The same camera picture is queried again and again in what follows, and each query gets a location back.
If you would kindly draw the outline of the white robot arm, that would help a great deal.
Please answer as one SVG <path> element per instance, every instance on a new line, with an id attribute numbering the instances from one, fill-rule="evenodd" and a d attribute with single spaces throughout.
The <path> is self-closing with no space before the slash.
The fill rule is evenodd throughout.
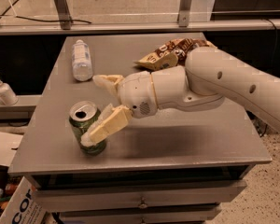
<path id="1" fill-rule="evenodd" d="M 119 106 L 108 105 L 81 136 L 85 147 L 122 130 L 133 118 L 153 116 L 160 109 L 212 109 L 229 98 L 280 132 L 280 78 L 262 72 L 230 54 L 199 47 L 185 64 L 149 73 L 96 75 L 96 86 L 108 90 Z"/>

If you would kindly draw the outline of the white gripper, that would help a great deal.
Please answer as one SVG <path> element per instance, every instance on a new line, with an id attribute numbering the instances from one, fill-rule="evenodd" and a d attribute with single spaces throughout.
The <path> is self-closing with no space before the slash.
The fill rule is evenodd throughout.
<path id="1" fill-rule="evenodd" d="M 147 71 L 122 75 L 95 75 L 94 84 L 119 97 L 121 105 L 109 104 L 90 128 L 81 136 L 84 147 L 94 146 L 125 128 L 132 117 L 153 116 L 158 110 L 153 81 Z"/>

